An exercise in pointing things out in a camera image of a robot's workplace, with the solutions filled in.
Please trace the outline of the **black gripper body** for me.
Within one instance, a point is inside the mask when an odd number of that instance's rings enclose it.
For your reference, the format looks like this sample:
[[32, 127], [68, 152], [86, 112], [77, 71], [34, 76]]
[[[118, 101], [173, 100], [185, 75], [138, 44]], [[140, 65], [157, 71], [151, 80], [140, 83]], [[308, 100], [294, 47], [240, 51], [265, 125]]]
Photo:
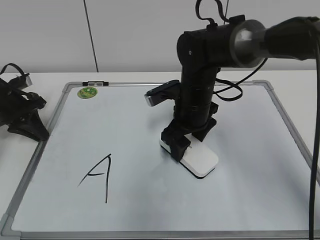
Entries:
[[173, 138], [181, 138], [207, 126], [215, 127], [217, 121], [213, 115], [217, 113], [218, 108], [219, 105], [214, 102], [210, 102], [205, 107], [187, 108], [183, 108], [180, 103], [176, 102], [173, 107], [173, 119], [162, 131], [161, 140], [169, 145]]

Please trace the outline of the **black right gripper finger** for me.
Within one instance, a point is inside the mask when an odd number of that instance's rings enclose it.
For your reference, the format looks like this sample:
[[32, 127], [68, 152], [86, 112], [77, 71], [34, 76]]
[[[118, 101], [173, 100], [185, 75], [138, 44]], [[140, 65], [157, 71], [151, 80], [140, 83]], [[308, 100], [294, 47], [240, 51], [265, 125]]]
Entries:
[[195, 137], [197, 140], [199, 140], [200, 142], [203, 142], [211, 129], [212, 129], [212, 126], [207, 126], [204, 129], [193, 132], [191, 135]]

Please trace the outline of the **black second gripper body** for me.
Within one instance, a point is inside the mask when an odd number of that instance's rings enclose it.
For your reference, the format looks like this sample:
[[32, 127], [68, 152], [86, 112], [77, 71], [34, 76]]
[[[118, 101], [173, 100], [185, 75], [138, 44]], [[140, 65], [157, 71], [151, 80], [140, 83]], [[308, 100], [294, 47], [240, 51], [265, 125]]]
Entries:
[[14, 87], [10, 81], [0, 80], [0, 125], [8, 126], [11, 122], [31, 111], [43, 109], [46, 100], [35, 92], [25, 92]]

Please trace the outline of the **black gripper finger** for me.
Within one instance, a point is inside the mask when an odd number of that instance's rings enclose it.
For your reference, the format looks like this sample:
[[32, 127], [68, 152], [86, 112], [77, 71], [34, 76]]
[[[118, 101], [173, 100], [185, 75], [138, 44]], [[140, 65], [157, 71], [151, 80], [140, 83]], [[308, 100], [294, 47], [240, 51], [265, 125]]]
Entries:
[[28, 112], [15, 119], [8, 125], [7, 131], [25, 136], [36, 142], [46, 141], [50, 135], [37, 110]]

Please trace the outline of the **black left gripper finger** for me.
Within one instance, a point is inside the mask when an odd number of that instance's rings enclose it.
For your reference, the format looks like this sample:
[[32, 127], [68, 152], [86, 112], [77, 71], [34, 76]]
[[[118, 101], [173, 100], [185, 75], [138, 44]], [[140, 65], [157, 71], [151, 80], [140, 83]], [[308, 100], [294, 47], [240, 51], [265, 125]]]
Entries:
[[190, 144], [191, 141], [186, 136], [173, 138], [169, 144], [171, 157], [180, 162]]

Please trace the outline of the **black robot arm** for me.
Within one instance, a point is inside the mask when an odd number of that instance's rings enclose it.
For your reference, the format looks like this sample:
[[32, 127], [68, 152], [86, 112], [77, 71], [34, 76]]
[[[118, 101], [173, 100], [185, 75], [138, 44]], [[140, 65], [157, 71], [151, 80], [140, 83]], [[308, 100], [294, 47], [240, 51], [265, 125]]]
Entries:
[[203, 141], [216, 125], [218, 110], [212, 102], [220, 68], [260, 68], [267, 59], [315, 59], [320, 31], [318, 17], [293, 17], [270, 28], [243, 15], [225, 25], [211, 22], [206, 28], [185, 31], [177, 41], [181, 79], [164, 83], [146, 94], [150, 106], [174, 100], [173, 120], [161, 133], [170, 155], [181, 161], [192, 134]]

